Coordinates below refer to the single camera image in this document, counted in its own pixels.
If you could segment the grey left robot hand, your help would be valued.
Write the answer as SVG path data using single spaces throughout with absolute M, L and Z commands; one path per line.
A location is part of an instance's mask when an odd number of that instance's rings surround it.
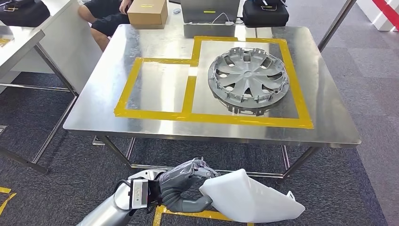
M 212 204 L 210 197 L 205 195 L 192 200 L 183 198 L 182 193 L 191 188 L 198 179 L 215 178 L 219 175 L 202 158 L 186 161 L 159 177 L 162 203 L 171 212 L 202 212 Z

